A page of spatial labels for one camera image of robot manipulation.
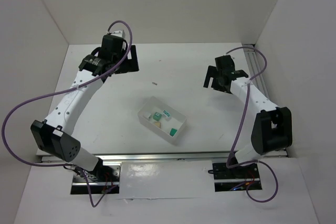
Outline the white plastic bin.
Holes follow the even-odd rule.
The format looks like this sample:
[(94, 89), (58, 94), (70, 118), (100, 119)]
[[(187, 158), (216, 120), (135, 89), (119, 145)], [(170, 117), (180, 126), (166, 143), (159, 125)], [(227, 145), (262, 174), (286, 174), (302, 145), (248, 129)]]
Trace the white plastic bin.
[[(162, 114), (163, 110), (166, 110), (170, 113), (171, 119), (167, 121), (162, 116), (159, 121), (155, 121), (153, 119), (153, 114), (155, 112)], [(151, 118), (149, 120), (143, 117), (145, 112), (151, 113)], [(187, 117), (184, 114), (180, 113), (178, 110), (172, 108), (154, 96), (150, 97), (143, 107), (138, 111), (138, 119), (143, 126), (171, 144), (175, 144), (177, 142), (177, 139), (183, 132), (187, 122)], [(161, 127), (158, 128), (155, 126), (154, 122), (160, 122)], [(173, 137), (170, 136), (171, 128), (177, 129), (177, 133)]]

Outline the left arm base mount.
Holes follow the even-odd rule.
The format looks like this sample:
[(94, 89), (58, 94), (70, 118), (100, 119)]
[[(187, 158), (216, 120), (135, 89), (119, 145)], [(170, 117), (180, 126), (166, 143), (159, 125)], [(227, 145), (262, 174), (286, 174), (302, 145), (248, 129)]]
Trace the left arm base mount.
[[(90, 175), (86, 171), (84, 173), (87, 176), (91, 193), (93, 195), (102, 194), (107, 189), (111, 189), (108, 194), (119, 194), (120, 191), (120, 172), (121, 172), (121, 164), (112, 163), (109, 165), (113, 170), (113, 175), (111, 178), (107, 178), (106, 176), (101, 178), (95, 178), (93, 175)], [(88, 188), (87, 183), (81, 173), (77, 170), (74, 171), (72, 184), (71, 184), (71, 195), (87, 195)]]

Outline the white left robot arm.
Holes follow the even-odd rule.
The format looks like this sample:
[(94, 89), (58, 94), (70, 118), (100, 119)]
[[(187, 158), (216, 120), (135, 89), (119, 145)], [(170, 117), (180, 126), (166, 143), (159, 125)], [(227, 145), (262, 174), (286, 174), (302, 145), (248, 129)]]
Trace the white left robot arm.
[(116, 74), (139, 69), (136, 48), (127, 44), (122, 30), (103, 36), (101, 46), (83, 58), (71, 91), (42, 122), (35, 120), (30, 127), (40, 150), (79, 166), (94, 176), (111, 174), (112, 171), (103, 165), (102, 159), (86, 151), (72, 133), (92, 96), (111, 76), (108, 70), (112, 68), (115, 68)]

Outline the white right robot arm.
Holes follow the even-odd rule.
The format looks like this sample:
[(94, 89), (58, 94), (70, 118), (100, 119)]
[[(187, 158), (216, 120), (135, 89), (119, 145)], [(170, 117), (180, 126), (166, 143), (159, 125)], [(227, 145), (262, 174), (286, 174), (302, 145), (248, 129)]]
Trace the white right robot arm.
[[(236, 70), (230, 55), (215, 58), (215, 66), (209, 66), (204, 87), (229, 93), (244, 103), (243, 116), (238, 126), (232, 149), (227, 160), (227, 168), (246, 166), (260, 160), (266, 154), (282, 150), (292, 145), (292, 116), (287, 107), (279, 107), (271, 102), (243, 70)], [(247, 113), (255, 119), (250, 142), (234, 151)]]

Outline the dark green wood block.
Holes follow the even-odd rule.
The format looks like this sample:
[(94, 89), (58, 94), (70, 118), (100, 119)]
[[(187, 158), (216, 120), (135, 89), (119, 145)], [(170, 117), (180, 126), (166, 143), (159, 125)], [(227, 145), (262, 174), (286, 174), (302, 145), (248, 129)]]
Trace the dark green wood block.
[(177, 129), (171, 128), (170, 136), (173, 137), (177, 133)]

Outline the light green wood block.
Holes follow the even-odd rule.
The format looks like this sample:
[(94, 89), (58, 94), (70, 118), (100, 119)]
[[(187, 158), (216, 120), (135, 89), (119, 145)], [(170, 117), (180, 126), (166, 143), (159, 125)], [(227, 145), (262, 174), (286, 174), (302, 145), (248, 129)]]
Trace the light green wood block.
[(153, 114), (153, 119), (154, 119), (155, 121), (159, 121), (159, 120), (161, 119), (161, 117), (162, 117), (162, 114), (159, 113), (159, 112), (155, 112), (155, 113)]

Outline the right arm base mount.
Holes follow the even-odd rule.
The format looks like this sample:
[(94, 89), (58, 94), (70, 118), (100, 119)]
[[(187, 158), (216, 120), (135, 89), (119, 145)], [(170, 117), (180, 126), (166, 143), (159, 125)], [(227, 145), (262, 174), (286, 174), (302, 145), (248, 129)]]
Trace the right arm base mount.
[(213, 176), (216, 192), (261, 190), (262, 185), (256, 164), (228, 169), (226, 163), (213, 163), (208, 173)]

